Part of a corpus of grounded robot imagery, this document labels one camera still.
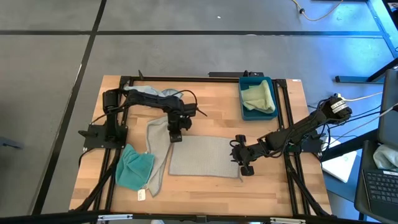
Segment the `yellow cloth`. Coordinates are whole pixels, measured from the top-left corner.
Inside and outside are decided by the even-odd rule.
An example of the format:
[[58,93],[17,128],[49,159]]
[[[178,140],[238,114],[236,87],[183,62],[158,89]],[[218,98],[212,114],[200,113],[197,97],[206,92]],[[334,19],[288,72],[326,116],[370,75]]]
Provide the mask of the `yellow cloth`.
[[258,110],[263,113],[273,113],[275,104],[267,80],[263,80],[258,86],[250,86],[242,91],[243,105],[248,110]]

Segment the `laptop keyboard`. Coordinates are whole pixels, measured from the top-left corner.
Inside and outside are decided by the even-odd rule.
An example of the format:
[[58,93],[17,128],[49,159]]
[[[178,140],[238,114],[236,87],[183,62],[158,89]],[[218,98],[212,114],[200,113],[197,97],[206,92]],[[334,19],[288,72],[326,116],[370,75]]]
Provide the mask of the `laptop keyboard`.
[[398,173],[366,170],[366,188],[371,200],[398,204]]

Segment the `white label tag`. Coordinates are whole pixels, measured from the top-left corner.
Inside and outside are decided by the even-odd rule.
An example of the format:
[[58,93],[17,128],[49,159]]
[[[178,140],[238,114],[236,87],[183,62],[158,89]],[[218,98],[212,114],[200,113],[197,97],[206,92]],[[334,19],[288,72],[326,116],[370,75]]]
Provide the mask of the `white label tag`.
[[145,189],[138,190],[138,201],[145,200]]
[[332,110],[333,113],[337,113],[339,111],[341,111],[342,109],[346,108],[347,104],[343,104],[341,106],[338,106],[337,108],[335,108],[334,110]]
[[390,172],[390,171],[383,171],[383,173],[384,174],[388,174],[388,175],[396,175],[396,176],[398,176],[398,173],[397,172]]
[[335,109],[336,107],[338,107],[338,106],[340,106],[342,104],[345,104],[344,100],[340,100],[339,102],[336,102],[335,104],[331,105],[330,107],[333,110],[333,109]]

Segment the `light blue cloth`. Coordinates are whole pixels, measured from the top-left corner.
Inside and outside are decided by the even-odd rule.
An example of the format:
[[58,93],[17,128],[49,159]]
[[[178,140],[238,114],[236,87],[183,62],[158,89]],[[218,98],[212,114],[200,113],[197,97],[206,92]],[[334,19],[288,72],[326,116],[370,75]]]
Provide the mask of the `light blue cloth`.
[[126,86],[126,87],[124,87],[124,90],[137,90],[137,91],[140,91],[141,93],[148,93],[148,94],[152,94],[152,95],[158,95],[161,97],[170,96],[170,95],[175,94],[176,97],[181,98],[183,95],[182,93],[177,93],[178,90],[165,89],[163,91],[159,91],[151,86]]
[[127,144],[116,167],[116,183],[131,190],[139,190],[146,185],[155,156],[139,154]]

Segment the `white cable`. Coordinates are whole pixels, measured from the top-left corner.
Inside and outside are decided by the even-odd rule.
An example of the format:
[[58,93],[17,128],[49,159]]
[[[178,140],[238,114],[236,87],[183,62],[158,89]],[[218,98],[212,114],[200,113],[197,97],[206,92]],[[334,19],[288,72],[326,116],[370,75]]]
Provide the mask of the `white cable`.
[[342,97],[340,93],[337,93],[337,97],[340,97],[344,101],[352,102],[352,101],[363,100],[363,99],[366,99],[366,98],[369,98],[369,97],[372,97],[372,96],[376,96],[376,95],[381,94],[381,93],[383,93],[383,92],[381,91],[381,92],[374,93],[374,94],[369,95],[369,96],[359,97],[359,98],[355,98],[355,99],[352,99],[352,100]]
[[338,4],[336,4],[328,13],[326,13],[324,16],[322,16],[322,17],[319,17],[318,19],[310,19],[307,15],[306,15],[306,13],[305,13],[305,10],[300,6],[300,4],[296,1],[296,0],[292,0],[293,2],[294,2],[294,4],[296,4],[296,6],[298,7],[298,11],[299,11],[299,13],[300,14],[303,14],[303,16],[307,19],[307,20],[309,20],[309,21],[312,21],[312,22],[315,22],[315,21],[319,21],[319,20],[321,20],[321,19],[323,19],[323,18],[325,18],[326,16],[329,16],[329,14],[331,14],[344,0],[341,0]]
[[391,106],[388,110],[386,110],[385,112],[381,113],[377,118],[373,118],[372,120],[370,120],[370,121],[368,121],[368,122],[366,122],[366,123],[364,123],[364,124],[361,124],[361,125],[359,125],[358,127],[352,129],[351,131],[347,131],[346,133],[344,133],[343,135],[341,135],[338,139],[334,140],[334,141],[333,141],[332,143],[330,143],[329,145],[332,145],[335,141],[337,141],[337,140],[341,139],[342,137],[346,136],[348,133],[350,133],[350,132],[352,132],[352,131],[354,131],[354,130],[357,130],[357,129],[360,128],[360,127],[363,127],[363,126],[369,124],[370,122],[374,121],[375,119],[381,118],[381,117],[384,116],[386,113],[390,112],[390,111],[391,111],[395,106],[397,106],[397,105],[398,105],[398,103],[396,103],[394,106]]

